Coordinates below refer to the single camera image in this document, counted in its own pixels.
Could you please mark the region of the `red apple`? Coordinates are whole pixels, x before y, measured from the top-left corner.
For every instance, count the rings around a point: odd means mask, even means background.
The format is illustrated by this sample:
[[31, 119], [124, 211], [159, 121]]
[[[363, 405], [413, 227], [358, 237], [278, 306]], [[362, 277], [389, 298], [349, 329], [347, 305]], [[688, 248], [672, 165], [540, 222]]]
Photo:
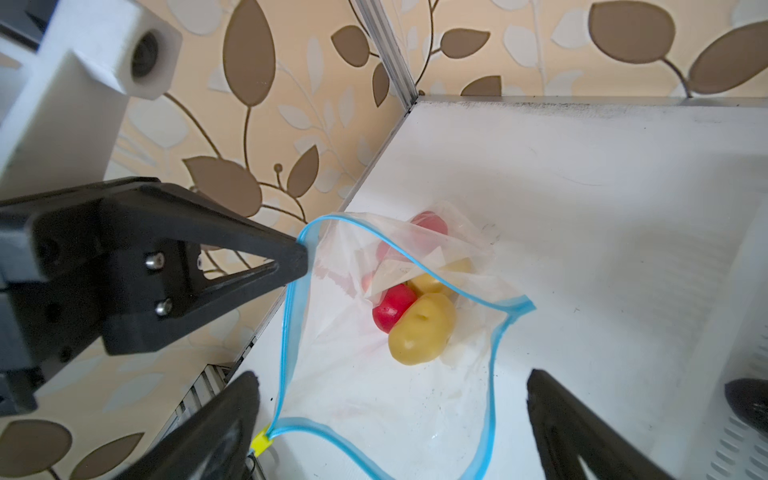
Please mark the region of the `red apple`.
[[448, 234], [448, 225], [445, 220], [433, 211], [423, 211], [415, 215], [410, 223], [418, 227], [439, 233], [441, 235]]
[[386, 242], [380, 242], [376, 248], [376, 261], [380, 265], [384, 261], [394, 260], [400, 262], [408, 261], [408, 258], [404, 256], [400, 251], [392, 247]]
[[389, 333], [417, 299], [417, 294], [406, 284], [389, 288], [372, 309], [372, 318], [377, 328]]

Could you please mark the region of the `clear zip top bag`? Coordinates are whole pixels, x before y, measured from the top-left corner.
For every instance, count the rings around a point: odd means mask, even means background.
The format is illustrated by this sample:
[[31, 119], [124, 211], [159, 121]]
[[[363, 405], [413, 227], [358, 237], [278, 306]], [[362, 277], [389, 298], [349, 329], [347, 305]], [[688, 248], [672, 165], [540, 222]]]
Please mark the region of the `clear zip top bag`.
[[[253, 441], [262, 452], [293, 433], [340, 449], [373, 479], [480, 479], [496, 433], [499, 345], [533, 302], [491, 272], [496, 255], [477, 224], [448, 202], [430, 206], [448, 234], [373, 213], [337, 213], [299, 233], [305, 276], [287, 287], [278, 385], [269, 424]], [[378, 265], [386, 242], [408, 258]], [[462, 286], [438, 270], [469, 258]], [[436, 359], [403, 365], [372, 309], [391, 287], [428, 273], [456, 292], [454, 332]]]

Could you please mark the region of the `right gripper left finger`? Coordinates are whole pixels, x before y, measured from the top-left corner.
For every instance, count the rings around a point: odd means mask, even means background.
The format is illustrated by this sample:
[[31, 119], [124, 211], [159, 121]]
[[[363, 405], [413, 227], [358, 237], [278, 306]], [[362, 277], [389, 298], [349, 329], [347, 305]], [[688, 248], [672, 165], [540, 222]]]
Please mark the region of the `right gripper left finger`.
[[119, 479], [243, 479], [259, 412], [259, 382], [246, 372]]

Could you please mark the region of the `yellow potato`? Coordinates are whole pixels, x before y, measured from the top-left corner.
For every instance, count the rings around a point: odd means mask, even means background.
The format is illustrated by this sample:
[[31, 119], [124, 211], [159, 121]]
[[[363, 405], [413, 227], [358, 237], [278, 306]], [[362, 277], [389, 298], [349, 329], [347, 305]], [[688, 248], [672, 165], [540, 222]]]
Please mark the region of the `yellow potato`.
[[[466, 277], [474, 272], [473, 262], [469, 258], [457, 260], [438, 270], [438, 276], [454, 286], [462, 286]], [[428, 293], [440, 293], [449, 298], [456, 292], [428, 273], [422, 273], [406, 282], [406, 285], [421, 296]]]
[[390, 331], [388, 347], [391, 356], [407, 366], [436, 359], [448, 345], [456, 322], [456, 308], [446, 295], [422, 295]]

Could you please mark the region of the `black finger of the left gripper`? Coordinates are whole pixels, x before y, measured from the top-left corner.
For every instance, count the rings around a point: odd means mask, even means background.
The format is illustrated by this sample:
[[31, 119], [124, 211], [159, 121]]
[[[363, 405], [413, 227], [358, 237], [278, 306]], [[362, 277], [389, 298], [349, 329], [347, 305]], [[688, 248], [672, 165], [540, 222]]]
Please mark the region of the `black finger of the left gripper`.
[[295, 238], [150, 177], [1, 204], [1, 413], [94, 341], [150, 353], [308, 270]]

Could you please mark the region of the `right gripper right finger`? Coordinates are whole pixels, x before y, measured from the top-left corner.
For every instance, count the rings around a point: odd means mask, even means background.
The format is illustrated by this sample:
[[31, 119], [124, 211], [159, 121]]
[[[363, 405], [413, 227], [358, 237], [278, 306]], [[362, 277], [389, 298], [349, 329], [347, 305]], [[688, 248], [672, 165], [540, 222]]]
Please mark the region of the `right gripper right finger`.
[[552, 375], [534, 369], [527, 408], [547, 479], [670, 477], [599, 418]]

